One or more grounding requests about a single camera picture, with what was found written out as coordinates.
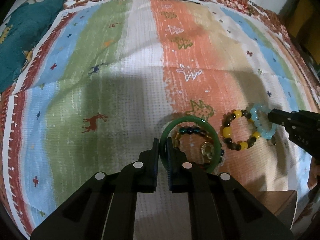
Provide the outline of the person's right hand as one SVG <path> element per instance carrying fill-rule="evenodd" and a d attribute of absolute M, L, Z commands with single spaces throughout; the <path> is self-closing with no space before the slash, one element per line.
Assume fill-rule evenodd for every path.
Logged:
<path fill-rule="evenodd" d="M 317 164 L 317 160 L 312 157 L 310 163 L 310 171 L 309 171 L 309 178 L 308 178 L 308 188 L 311 190 L 317 185 L 317 177 L 320 174 L 320 165 Z"/>

